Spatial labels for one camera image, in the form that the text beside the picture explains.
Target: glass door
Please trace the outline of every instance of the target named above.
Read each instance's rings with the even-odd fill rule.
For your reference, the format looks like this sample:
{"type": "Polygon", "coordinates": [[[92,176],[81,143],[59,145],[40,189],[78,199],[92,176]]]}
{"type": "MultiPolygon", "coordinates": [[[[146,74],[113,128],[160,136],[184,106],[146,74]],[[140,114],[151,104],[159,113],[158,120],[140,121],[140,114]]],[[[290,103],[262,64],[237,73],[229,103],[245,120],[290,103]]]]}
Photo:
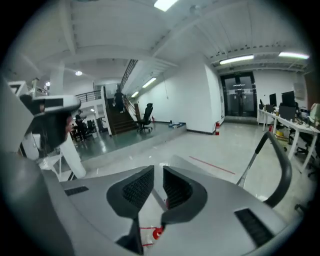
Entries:
{"type": "Polygon", "coordinates": [[[221,77],[227,116],[257,117],[257,94],[252,72],[221,77]]]}

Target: black handle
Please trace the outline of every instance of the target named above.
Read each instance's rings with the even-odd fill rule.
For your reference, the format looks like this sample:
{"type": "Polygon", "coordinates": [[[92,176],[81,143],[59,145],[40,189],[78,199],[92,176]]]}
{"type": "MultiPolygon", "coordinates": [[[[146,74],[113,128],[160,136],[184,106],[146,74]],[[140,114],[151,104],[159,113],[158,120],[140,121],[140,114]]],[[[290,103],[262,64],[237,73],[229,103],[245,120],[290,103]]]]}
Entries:
{"type": "Polygon", "coordinates": [[[275,189],[273,194],[266,201],[264,201],[267,205],[275,207],[282,200],[282,198],[284,198],[285,194],[288,191],[288,188],[291,183],[292,167],[283,147],[280,145],[276,137],[270,131],[267,131],[263,135],[262,139],[260,140],[258,146],[255,149],[255,153],[259,154],[267,139],[270,139],[273,145],[282,171],[278,187],[275,189]]]}

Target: ceiling light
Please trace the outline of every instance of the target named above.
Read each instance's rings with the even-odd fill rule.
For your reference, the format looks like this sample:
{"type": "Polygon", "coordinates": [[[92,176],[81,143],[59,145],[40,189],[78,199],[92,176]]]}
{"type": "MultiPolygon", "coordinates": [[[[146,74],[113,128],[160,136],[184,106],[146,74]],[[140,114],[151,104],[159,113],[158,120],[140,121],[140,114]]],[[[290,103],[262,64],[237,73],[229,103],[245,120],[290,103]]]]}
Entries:
{"type": "Polygon", "coordinates": [[[228,58],[225,60],[220,61],[220,65],[223,64],[228,64],[232,62],[240,62],[240,61],[246,61],[246,60],[252,60],[254,58],[253,55],[245,55],[245,56],[240,56],[240,57],[235,57],[235,58],[228,58]]]}
{"type": "Polygon", "coordinates": [[[166,12],[178,0],[158,0],[154,3],[154,7],[166,12]]]}
{"type": "Polygon", "coordinates": [[[155,81],[156,78],[155,77],[152,77],[148,82],[145,83],[144,86],[142,86],[142,88],[146,88],[148,85],[150,85],[153,81],[155,81]]]}
{"type": "Polygon", "coordinates": [[[279,54],[279,57],[290,57],[290,58],[298,58],[298,59],[309,59],[309,55],[301,54],[301,53],[294,53],[294,52],[285,52],[282,51],[279,54]]]}
{"type": "Polygon", "coordinates": [[[138,93],[139,93],[139,92],[138,92],[138,91],[136,91],[134,94],[132,94],[132,96],[131,96],[131,97],[132,97],[132,98],[134,98],[135,96],[137,96],[137,95],[138,95],[138,93]]]}

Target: red fire extinguisher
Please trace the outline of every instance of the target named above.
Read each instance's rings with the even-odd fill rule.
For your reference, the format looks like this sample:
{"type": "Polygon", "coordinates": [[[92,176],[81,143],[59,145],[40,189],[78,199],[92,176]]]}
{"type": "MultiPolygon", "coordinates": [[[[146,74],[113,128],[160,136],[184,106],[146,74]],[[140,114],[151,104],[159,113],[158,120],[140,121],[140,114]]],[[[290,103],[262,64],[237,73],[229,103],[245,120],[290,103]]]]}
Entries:
{"type": "Polygon", "coordinates": [[[217,121],[214,123],[215,135],[219,135],[220,123],[217,121]]]}

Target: desk leg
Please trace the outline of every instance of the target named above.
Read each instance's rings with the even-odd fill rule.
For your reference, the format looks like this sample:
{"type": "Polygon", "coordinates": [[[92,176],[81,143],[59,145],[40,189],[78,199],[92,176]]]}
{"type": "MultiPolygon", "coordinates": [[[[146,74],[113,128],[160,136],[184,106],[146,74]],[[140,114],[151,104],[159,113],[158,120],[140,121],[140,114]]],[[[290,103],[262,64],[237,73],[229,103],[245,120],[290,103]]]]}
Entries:
{"type": "Polygon", "coordinates": [[[277,121],[278,119],[274,119],[274,124],[273,124],[273,134],[276,134],[276,130],[277,130],[277,121]]]}
{"type": "Polygon", "coordinates": [[[315,145],[316,145],[316,141],[317,141],[317,138],[318,138],[318,134],[316,133],[314,136],[313,136],[313,139],[312,139],[312,142],[311,142],[311,145],[309,147],[309,153],[308,155],[306,156],[306,159],[304,160],[304,163],[302,165],[302,168],[300,170],[300,173],[303,173],[309,160],[310,160],[310,157],[312,155],[312,152],[315,150],[315,145]]]}
{"type": "Polygon", "coordinates": [[[292,156],[295,153],[297,142],[298,142],[298,138],[299,138],[299,131],[295,130],[295,135],[294,135],[294,139],[293,139],[293,142],[292,142],[292,147],[291,147],[289,155],[288,155],[289,160],[291,160],[292,156]]]}
{"type": "Polygon", "coordinates": [[[262,131],[265,131],[265,126],[266,126],[266,123],[267,123],[267,114],[266,113],[263,113],[264,114],[264,120],[263,120],[263,129],[262,131]]]}

